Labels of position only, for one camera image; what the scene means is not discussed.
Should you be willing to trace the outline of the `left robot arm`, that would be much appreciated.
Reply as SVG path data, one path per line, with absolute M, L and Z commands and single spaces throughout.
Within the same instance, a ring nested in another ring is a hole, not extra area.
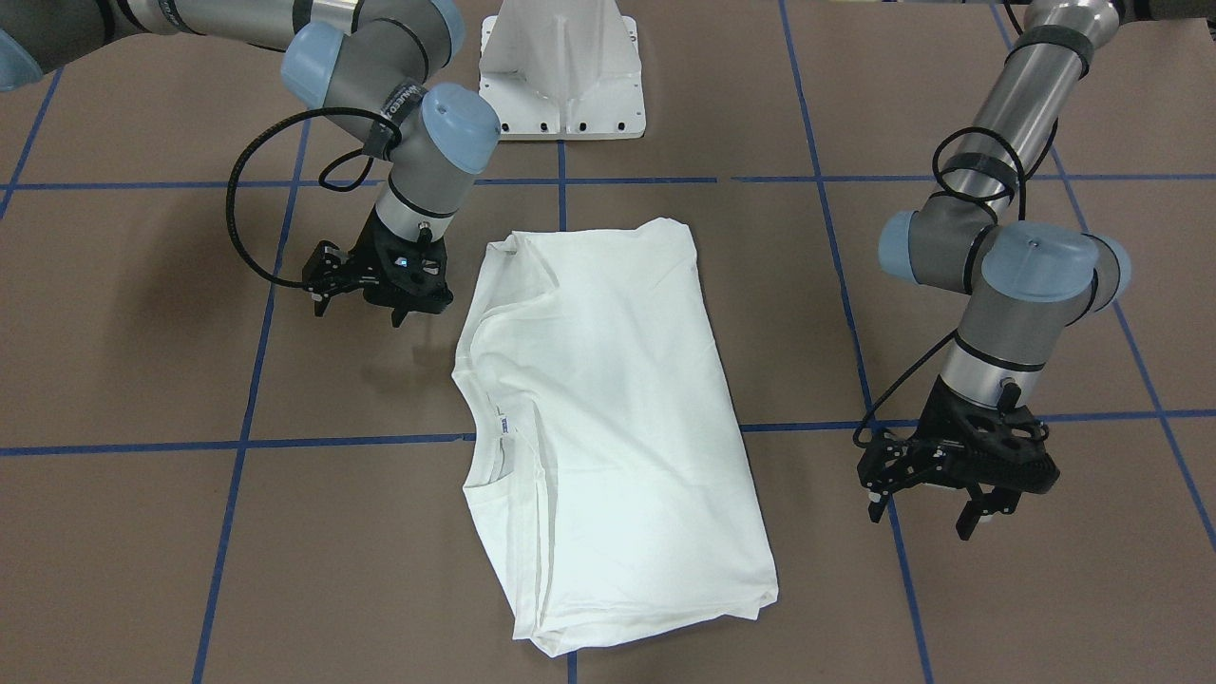
M 1028 183 L 1068 97 L 1120 26 L 1118 2 L 1031 2 L 976 118 L 939 142 L 938 190 L 882 230 L 884 271 L 968 302 L 935 344 L 945 364 L 913 434 L 874 427 L 854 437 L 874 523 L 896 493 L 942 486 L 968 494 L 956 532 L 969 540 L 981 521 L 1058 481 L 1049 428 L 1028 403 L 1064 330 L 1115 303 L 1132 268 L 1113 239 L 1030 222 Z

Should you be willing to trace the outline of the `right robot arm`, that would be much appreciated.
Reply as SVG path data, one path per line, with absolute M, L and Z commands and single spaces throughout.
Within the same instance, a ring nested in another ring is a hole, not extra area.
M 440 314 L 447 288 L 445 232 L 499 146 L 490 103 L 458 84 L 432 84 L 466 37 L 451 1 L 5 1 L 2 90 L 139 34 L 218 37 L 282 54 L 278 77 L 305 110 L 248 144 L 225 196 L 240 259 L 281 287 L 313 298 L 322 315 L 336 295 L 360 292 L 399 327 L 412 313 Z M 349 250 L 313 248 L 300 277 L 274 275 L 240 239 L 236 192 L 257 148 L 286 128 L 325 117 L 356 139 L 354 157 L 389 174 Z

